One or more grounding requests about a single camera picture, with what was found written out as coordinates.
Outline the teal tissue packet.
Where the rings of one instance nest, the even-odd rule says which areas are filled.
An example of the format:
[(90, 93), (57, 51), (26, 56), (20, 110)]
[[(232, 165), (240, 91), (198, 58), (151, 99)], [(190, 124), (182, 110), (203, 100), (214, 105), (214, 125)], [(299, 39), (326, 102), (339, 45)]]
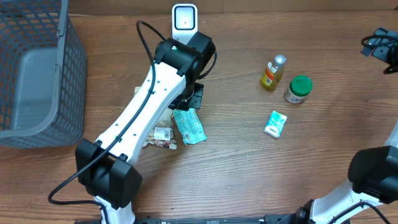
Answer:
[(188, 111), (173, 110), (173, 116), (185, 145), (206, 141), (207, 137), (195, 108)]

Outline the brown snack bag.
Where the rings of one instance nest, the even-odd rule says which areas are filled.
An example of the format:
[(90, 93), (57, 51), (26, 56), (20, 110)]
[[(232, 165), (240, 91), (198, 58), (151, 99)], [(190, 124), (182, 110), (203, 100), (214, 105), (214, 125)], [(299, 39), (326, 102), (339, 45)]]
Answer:
[(161, 115), (160, 119), (149, 133), (147, 139), (143, 143), (143, 147), (153, 145), (175, 150), (177, 148), (177, 140), (174, 135), (174, 125), (172, 121), (173, 111), (167, 108)]

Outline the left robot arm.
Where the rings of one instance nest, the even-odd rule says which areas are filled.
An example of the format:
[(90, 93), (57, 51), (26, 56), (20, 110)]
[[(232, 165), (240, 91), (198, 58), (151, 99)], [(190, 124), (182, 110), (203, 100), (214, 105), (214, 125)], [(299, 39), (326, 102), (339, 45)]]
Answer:
[(134, 223), (131, 202), (142, 176), (133, 167), (166, 109), (199, 109), (204, 68), (216, 57), (211, 39), (196, 32), (187, 44), (169, 38), (155, 50), (145, 82), (117, 120), (95, 142), (76, 147), (78, 181), (101, 206), (102, 223)]

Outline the green lid white jar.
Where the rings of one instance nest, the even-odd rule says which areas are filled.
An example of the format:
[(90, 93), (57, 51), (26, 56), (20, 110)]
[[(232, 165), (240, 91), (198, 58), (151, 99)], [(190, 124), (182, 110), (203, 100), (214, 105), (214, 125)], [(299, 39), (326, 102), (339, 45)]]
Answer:
[(285, 90), (285, 99), (292, 104), (303, 103), (313, 88), (312, 80), (305, 75), (298, 75), (292, 79)]

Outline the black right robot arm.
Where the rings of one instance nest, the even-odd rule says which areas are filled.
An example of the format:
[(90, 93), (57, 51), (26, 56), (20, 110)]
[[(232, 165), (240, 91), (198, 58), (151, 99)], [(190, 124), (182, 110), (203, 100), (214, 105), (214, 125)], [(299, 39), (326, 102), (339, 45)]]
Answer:
[(377, 209), (397, 200), (397, 126), (383, 146), (358, 151), (351, 160), (348, 178), (328, 195), (308, 201), (281, 223), (336, 224), (367, 208), (384, 223), (389, 220)]

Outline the green white tissue pack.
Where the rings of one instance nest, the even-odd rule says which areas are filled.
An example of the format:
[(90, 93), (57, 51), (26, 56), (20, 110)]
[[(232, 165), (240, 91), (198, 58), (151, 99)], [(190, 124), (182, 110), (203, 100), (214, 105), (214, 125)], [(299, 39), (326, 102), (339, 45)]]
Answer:
[(269, 117), (269, 120), (263, 132), (274, 138), (279, 138), (283, 131), (286, 121), (287, 121), (286, 115), (273, 111)]

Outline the yellow liquid bottle grey cap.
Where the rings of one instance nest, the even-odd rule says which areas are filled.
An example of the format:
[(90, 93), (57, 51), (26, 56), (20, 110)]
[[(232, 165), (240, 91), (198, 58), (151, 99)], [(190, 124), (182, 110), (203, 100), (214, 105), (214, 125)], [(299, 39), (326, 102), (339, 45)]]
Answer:
[(280, 82), (285, 70), (286, 58), (283, 55), (276, 55), (269, 60), (264, 74), (260, 79), (260, 84), (267, 91), (274, 91)]

